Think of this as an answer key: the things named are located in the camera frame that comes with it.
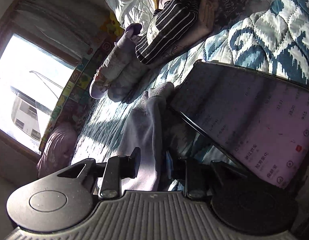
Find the blue white quilted bedspread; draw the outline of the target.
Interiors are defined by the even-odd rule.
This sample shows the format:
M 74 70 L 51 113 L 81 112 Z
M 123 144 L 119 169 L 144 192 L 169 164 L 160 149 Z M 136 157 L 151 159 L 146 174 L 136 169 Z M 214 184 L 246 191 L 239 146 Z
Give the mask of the blue white quilted bedspread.
M 140 89 L 165 82 L 180 85 L 197 60 L 234 64 L 281 76 L 309 88 L 309 0 L 219 0 L 213 32 L 162 69 L 146 74 Z M 116 155 L 131 104 L 97 100 L 78 136 L 71 164 L 97 163 Z M 172 113 L 164 143 L 171 156 L 203 159 L 212 148 Z

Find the yellow plush toy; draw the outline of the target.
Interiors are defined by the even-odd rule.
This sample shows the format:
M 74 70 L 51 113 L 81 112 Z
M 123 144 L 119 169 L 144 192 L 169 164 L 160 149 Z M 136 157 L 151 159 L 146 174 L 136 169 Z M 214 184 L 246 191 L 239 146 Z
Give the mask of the yellow plush toy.
M 122 29 L 120 23 L 116 19 L 114 12 L 109 12 L 109 19 L 106 23 L 107 31 L 110 35 L 121 37 L 124 33 L 124 29 Z

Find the white quilted duvet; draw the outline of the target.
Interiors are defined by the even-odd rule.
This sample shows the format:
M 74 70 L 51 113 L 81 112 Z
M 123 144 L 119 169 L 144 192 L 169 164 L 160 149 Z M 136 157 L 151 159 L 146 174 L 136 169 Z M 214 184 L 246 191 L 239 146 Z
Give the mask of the white quilted duvet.
M 106 0 L 106 3 L 123 29 L 139 23 L 142 26 L 141 33 L 147 31 L 155 10 L 153 0 Z

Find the colourful alphabet foam bumper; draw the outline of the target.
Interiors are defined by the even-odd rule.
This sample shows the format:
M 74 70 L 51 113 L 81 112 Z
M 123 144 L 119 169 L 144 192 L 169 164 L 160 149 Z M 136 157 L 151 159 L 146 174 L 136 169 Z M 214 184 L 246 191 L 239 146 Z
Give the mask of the colourful alphabet foam bumper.
M 89 95 L 91 81 L 114 47 L 117 36 L 100 31 L 93 39 L 81 61 L 72 72 L 68 82 L 52 111 L 48 126 L 42 136 L 39 151 L 42 153 L 53 130 L 61 123 L 61 118 L 70 117 L 74 120 L 74 130 L 81 132 L 90 108 L 95 100 Z

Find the window with curtains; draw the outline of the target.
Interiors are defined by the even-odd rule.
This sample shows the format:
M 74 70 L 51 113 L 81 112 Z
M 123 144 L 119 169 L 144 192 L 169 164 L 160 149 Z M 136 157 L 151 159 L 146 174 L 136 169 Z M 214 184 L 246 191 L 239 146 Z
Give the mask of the window with curtains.
M 0 21 L 0 129 L 39 145 L 62 91 L 105 36 L 103 0 L 16 0 Z

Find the black white striped folded shirt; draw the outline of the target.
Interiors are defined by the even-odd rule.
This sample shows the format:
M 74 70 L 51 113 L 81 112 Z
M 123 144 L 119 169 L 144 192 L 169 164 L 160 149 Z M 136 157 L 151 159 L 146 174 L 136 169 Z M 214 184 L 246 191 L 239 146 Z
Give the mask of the black white striped folded shirt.
M 157 9 L 146 34 L 135 47 L 137 59 L 151 64 L 197 21 L 201 0 L 170 0 Z

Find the folded floral lilac garment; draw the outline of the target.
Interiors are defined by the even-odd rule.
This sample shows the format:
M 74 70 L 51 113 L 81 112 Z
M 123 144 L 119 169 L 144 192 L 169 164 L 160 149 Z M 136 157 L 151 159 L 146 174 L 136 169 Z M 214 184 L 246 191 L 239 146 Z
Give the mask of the folded floral lilac garment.
M 122 102 L 148 72 L 149 67 L 135 54 L 141 28 L 139 23 L 130 24 L 115 43 L 91 82 L 89 93 L 92 98 L 101 99 L 107 95 L 114 102 Z

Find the mauve pillow by window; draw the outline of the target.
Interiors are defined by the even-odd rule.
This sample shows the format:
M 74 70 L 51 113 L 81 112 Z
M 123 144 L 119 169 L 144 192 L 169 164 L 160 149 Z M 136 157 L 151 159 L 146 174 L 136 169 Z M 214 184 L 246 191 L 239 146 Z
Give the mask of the mauve pillow by window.
M 53 130 L 36 165 L 38 179 L 69 166 L 76 140 L 77 133 L 70 122 L 61 123 Z

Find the black smartphone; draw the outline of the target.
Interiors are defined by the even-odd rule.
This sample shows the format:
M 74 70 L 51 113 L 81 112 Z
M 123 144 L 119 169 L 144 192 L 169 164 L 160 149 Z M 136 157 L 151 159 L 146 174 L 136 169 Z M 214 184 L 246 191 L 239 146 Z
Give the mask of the black smartphone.
M 224 154 L 279 188 L 309 152 L 309 88 L 286 79 L 199 60 L 170 105 Z

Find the beige and lilac sweatshirt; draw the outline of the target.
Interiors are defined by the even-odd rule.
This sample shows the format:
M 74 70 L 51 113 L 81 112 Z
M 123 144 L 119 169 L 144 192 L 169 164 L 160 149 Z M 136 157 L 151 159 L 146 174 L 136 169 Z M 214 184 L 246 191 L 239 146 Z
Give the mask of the beige and lilac sweatshirt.
M 170 154 L 163 149 L 163 116 L 167 98 L 174 85 L 166 82 L 144 92 L 130 111 L 116 155 L 130 155 L 140 148 L 140 165 L 137 176 L 121 181 L 122 191 L 163 191 L 173 181 Z

